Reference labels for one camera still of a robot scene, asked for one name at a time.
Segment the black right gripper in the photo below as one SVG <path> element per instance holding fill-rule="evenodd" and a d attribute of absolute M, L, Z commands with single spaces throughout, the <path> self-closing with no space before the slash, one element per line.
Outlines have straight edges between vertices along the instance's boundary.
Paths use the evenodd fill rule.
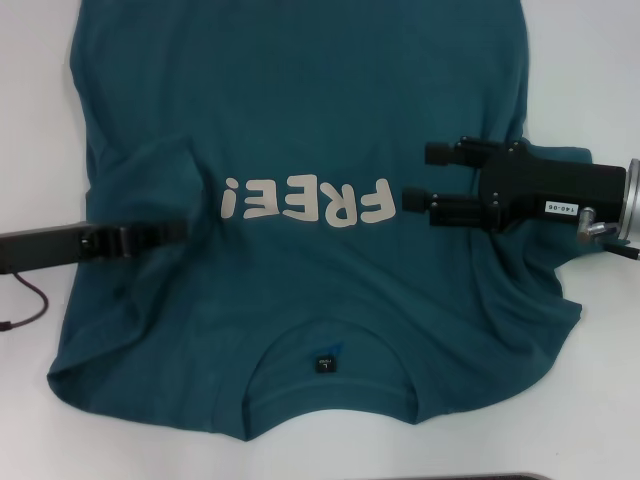
<path fill-rule="evenodd" d="M 522 143 L 495 151 L 495 142 L 467 136 L 452 145 L 427 143 L 428 165 L 481 168 L 479 198 L 404 188 L 402 210 L 428 213 L 431 226 L 494 232 L 529 219 L 576 225 L 586 208 L 595 211 L 599 222 L 620 221 L 625 168 L 541 158 Z"/>

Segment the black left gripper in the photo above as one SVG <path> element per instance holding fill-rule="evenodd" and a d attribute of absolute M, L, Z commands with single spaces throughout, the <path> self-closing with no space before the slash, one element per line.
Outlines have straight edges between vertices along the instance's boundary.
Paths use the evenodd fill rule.
<path fill-rule="evenodd" d="M 134 258 L 184 242 L 184 219 L 124 226 L 78 223 L 1 235 L 1 273 L 14 274 L 96 260 Z"/>

